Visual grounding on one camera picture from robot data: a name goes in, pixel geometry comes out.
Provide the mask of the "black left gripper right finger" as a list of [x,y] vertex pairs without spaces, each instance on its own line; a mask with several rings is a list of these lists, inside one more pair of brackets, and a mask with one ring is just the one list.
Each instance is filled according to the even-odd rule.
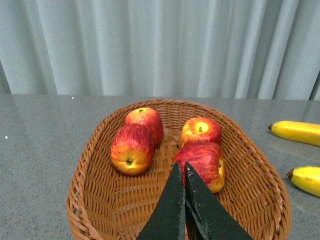
[[193,166],[186,162],[185,222],[189,240],[251,240],[227,212]]

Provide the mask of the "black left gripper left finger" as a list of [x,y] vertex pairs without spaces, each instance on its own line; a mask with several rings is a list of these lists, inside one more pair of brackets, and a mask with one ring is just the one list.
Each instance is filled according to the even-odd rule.
[[185,239],[185,187],[179,163],[172,171],[163,188],[157,205],[149,220],[139,233],[138,240],[184,240]]

